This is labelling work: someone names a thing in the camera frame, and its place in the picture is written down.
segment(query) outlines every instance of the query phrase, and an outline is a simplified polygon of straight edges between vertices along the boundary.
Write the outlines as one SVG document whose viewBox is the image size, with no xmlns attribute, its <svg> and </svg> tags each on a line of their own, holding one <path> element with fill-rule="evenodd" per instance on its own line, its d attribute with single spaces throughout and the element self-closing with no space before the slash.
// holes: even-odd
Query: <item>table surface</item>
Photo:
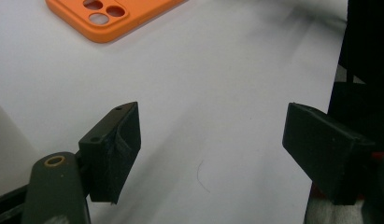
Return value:
<svg viewBox="0 0 384 224">
<path fill-rule="evenodd" d="M 111 108 L 142 148 L 92 223 L 302 223 L 310 180 L 282 147 L 289 102 L 326 111 L 347 1 L 189 0 L 96 44 L 43 0 L 0 1 L 0 195 Z"/>
</svg>

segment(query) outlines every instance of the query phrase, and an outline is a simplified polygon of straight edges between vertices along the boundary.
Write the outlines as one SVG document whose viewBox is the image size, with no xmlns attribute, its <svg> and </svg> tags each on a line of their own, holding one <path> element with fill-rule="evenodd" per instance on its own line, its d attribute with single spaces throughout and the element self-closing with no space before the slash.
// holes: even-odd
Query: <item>phone case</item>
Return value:
<svg viewBox="0 0 384 224">
<path fill-rule="evenodd" d="M 185 0 L 46 0 L 49 9 L 97 43 L 109 42 Z"/>
</svg>

